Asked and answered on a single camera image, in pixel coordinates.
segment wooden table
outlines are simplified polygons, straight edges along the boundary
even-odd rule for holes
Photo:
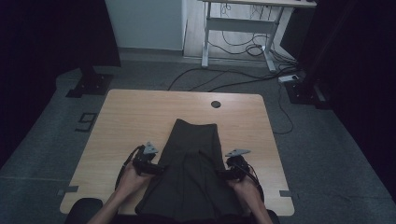
[[[266,41],[266,46],[262,46],[262,52],[267,62],[268,69],[274,73],[276,68],[274,66],[273,58],[270,55],[270,49],[274,42],[276,30],[282,17],[284,7],[315,7],[315,2],[307,2],[306,0],[201,0],[207,2],[207,15],[205,21],[205,41],[202,49],[202,67],[206,68],[209,65],[209,32],[214,31],[231,31],[254,34],[268,34],[269,38]],[[210,16],[212,3],[227,3],[227,4],[243,4],[243,5],[259,5],[259,6],[273,6],[279,7],[276,19],[274,21],[254,21],[254,20],[238,20],[230,18],[213,18]]]
[[[219,101],[221,107],[212,107],[213,101]],[[176,119],[217,123],[223,155],[235,148],[250,149],[244,158],[262,183],[267,208],[279,216],[294,213],[291,198],[279,194],[289,187],[260,95],[131,90],[108,93],[70,182],[78,191],[65,194],[61,211],[68,213],[80,198],[105,202],[114,191],[121,165],[135,147],[147,141],[160,150],[153,160],[157,163]],[[120,213],[134,214],[145,189],[128,199]]]

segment hand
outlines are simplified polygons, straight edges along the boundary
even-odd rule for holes
[[[124,199],[130,194],[137,192],[152,177],[153,175],[147,174],[138,175],[132,163],[129,162],[125,166],[124,173],[115,193]]]
[[[249,176],[245,176],[242,181],[229,180],[227,182],[228,185],[235,191],[236,196],[243,207],[247,206],[250,208],[250,210],[252,210],[252,205],[262,202],[260,193],[256,187],[256,183]]]

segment cloth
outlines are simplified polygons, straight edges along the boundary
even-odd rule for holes
[[[233,189],[215,172],[225,169],[216,124],[177,119],[158,163],[167,168],[151,179],[138,215],[183,222],[243,214]]]

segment table top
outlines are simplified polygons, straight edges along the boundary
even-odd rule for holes
[[[211,106],[213,101],[220,108]],[[61,212],[68,213],[80,198],[98,198],[104,203],[114,191],[122,164],[137,146],[150,141],[160,150],[157,163],[176,119],[191,124],[218,124],[222,154],[244,148],[251,150],[245,160],[255,169],[268,209],[279,216],[291,216],[291,197],[263,99],[256,94],[112,90],[108,93],[92,129]],[[120,214],[134,214],[145,186],[127,199]]]
[[[317,3],[307,2],[306,0],[201,0],[211,3],[229,3],[229,4],[246,4],[246,5],[263,5],[274,7],[316,7]]]

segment black cable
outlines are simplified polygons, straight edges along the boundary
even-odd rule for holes
[[[253,171],[253,174],[256,176],[257,179],[259,179],[259,177],[256,174],[256,171],[254,170],[253,166],[251,166],[250,164],[248,164],[248,166],[251,168],[251,170]]]
[[[236,163],[231,162],[231,165],[233,165],[234,167],[238,168],[240,171],[242,171],[243,173],[245,173],[248,177],[250,177],[251,180],[253,180],[254,184],[256,185],[257,190],[260,193],[260,196],[262,198],[262,201],[264,202],[264,191],[262,190],[262,185],[260,184],[259,178],[254,177],[250,172],[246,171],[244,168],[242,168],[241,166],[239,166]]]
[[[277,103],[278,103],[278,105],[279,105],[280,110],[281,110],[281,111],[286,115],[286,117],[288,118],[288,120],[289,120],[289,122],[290,122],[290,124],[291,124],[291,127],[290,127],[290,129],[289,129],[288,131],[285,131],[285,132],[283,132],[283,133],[274,132],[274,131],[273,131],[273,133],[276,133],[276,134],[291,133],[291,132],[293,131],[293,129],[294,129],[294,124],[293,124],[293,121],[291,120],[290,116],[288,115],[288,113],[286,113],[285,109],[283,109],[282,104],[280,103],[280,101],[281,101],[281,99],[282,99],[282,92],[281,92],[281,90],[282,90],[282,85],[281,85],[280,83],[277,83],[277,84],[279,85],[279,89],[278,89],[278,94],[279,94],[279,96],[278,96],[278,98],[277,98]]]
[[[222,33],[222,36],[223,36],[224,41],[225,41],[228,45],[230,45],[230,46],[235,46],[235,47],[246,45],[246,44],[250,43],[251,41],[253,41],[253,38],[254,38],[254,35],[253,35],[253,37],[252,37],[249,41],[247,41],[247,42],[245,42],[245,43],[242,43],[242,44],[232,44],[232,43],[228,42],[227,39],[225,38],[225,36],[224,36],[224,31],[221,31],[221,33]]]
[[[220,16],[222,14],[224,14],[227,17],[229,17],[228,14],[227,14],[227,11],[230,11],[230,10],[231,10],[231,6],[229,6],[228,3],[221,3],[220,4]]]
[[[178,75],[178,76],[172,81],[172,83],[171,83],[171,85],[169,85],[167,91],[170,91],[170,90],[171,90],[172,86],[175,84],[175,82],[176,82],[179,78],[183,77],[184,75],[186,75],[187,73],[189,73],[189,72],[191,72],[191,71],[197,71],[197,70],[204,70],[204,69],[203,69],[203,68],[192,68],[192,69],[189,69],[189,70],[183,72],[182,74]]]
[[[242,52],[230,52],[230,51],[228,51],[227,49],[224,49],[224,48],[222,48],[222,47],[220,47],[220,46],[218,46],[218,45],[214,45],[214,44],[210,43],[209,40],[207,41],[207,43],[209,43],[211,46],[213,46],[213,47],[215,47],[215,48],[222,49],[224,52],[227,52],[227,53],[229,53],[229,54],[243,54],[243,53],[246,53],[246,51],[242,51]]]
[[[262,6],[262,12],[260,13],[260,17],[259,17],[259,20],[261,20],[262,19],[262,13],[264,12],[264,6]]]
[[[182,74],[178,75],[178,76],[172,81],[171,85],[169,85],[169,87],[168,87],[167,90],[170,91],[170,90],[172,89],[172,86],[175,84],[175,82],[178,81],[181,77],[183,77],[183,76],[185,76],[186,74],[188,74],[189,72],[191,72],[191,71],[200,71],[200,70],[202,70],[202,71],[210,71],[210,72],[221,72],[221,73],[225,73],[225,72],[227,72],[227,73],[234,73],[234,74],[239,74],[239,75],[243,75],[243,76],[245,76],[245,77],[251,77],[251,78],[255,78],[255,79],[261,79],[261,78],[263,78],[263,80],[267,80],[268,77],[271,77],[271,76],[272,76],[272,75],[270,75],[270,76],[266,76],[266,77],[255,77],[255,76],[253,76],[253,75],[250,75],[250,74],[247,74],[247,73],[238,71],[238,70],[234,70],[234,69],[229,69],[229,70],[224,71],[224,70],[209,69],[209,68],[192,68],[192,69],[189,69],[189,70],[183,72]]]
[[[280,61],[280,62],[289,63],[289,64],[292,64],[292,65],[297,65],[298,64],[297,60],[292,59],[292,58],[290,58],[290,57],[288,57],[286,55],[283,55],[283,54],[281,54],[279,52],[276,52],[275,50],[271,50],[270,49],[270,52],[273,54],[274,58],[276,60]]]
[[[123,175],[123,173],[125,172],[125,167],[126,167],[126,166],[128,165],[128,163],[132,160],[132,157],[134,156],[134,154],[136,153],[136,151],[137,151],[139,148],[141,148],[141,147],[143,147],[143,146],[140,146],[140,147],[135,148],[134,151],[133,151],[131,154],[129,154],[128,159],[126,159],[126,161],[124,162],[124,164],[121,166],[119,175],[117,176],[115,189],[117,189],[117,187],[119,186],[119,183],[120,183],[120,181],[121,181],[122,175]]]
[[[212,79],[208,80],[207,82],[204,82],[204,83],[202,83],[202,84],[200,84],[200,85],[198,85],[198,86],[196,86],[196,87],[193,87],[192,89],[189,89],[189,91],[193,91],[193,90],[195,90],[195,89],[197,89],[197,88],[200,88],[200,87],[204,86],[205,84],[207,84],[207,83],[209,83],[209,82],[215,80],[216,78],[221,77],[222,75],[226,74],[227,72],[229,72],[229,70],[224,71],[224,72],[218,74],[217,76],[213,77]]]
[[[258,49],[260,53],[257,53],[257,54],[251,53],[250,50],[252,50],[252,49]],[[263,54],[262,46],[261,45],[256,45],[256,44],[247,45],[246,48],[245,48],[245,52],[248,55],[253,56],[253,57],[259,57],[259,56],[261,56]]]
[[[260,7],[259,5],[252,5],[250,6],[250,19],[252,19],[254,17],[254,14],[257,12],[258,14],[262,14],[260,13]]]
[[[293,68],[293,70],[284,72],[285,70],[290,69],[290,68]],[[277,77],[279,77],[281,75],[286,75],[286,74],[294,73],[294,72],[298,72],[298,71],[300,71],[300,69],[296,69],[294,67],[287,67],[287,68],[283,68],[282,70],[280,70],[275,75],[266,76],[266,77],[263,77],[263,78],[260,78],[260,79],[256,79],[256,80],[250,80],[250,81],[245,81],[245,82],[237,82],[237,83],[222,85],[222,86],[216,87],[216,88],[214,88],[214,89],[212,89],[212,90],[210,90],[208,92],[212,92],[212,91],[215,91],[217,89],[224,88],[224,87],[231,87],[231,86],[243,85],[243,84],[248,84],[248,83],[253,83],[253,82],[266,81],[266,80],[270,80],[270,79],[273,79],[273,78],[277,78]]]

